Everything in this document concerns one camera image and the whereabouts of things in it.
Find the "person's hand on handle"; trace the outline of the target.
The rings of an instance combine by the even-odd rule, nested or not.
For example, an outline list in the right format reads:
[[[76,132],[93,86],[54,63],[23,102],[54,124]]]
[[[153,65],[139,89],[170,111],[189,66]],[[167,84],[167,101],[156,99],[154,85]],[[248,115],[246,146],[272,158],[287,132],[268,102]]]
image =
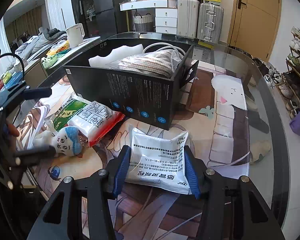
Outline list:
[[[19,131],[18,129],[9,121],[6,121],[6,128],[5,128],[5,133],[9,134],[13,137],[19,137]]]

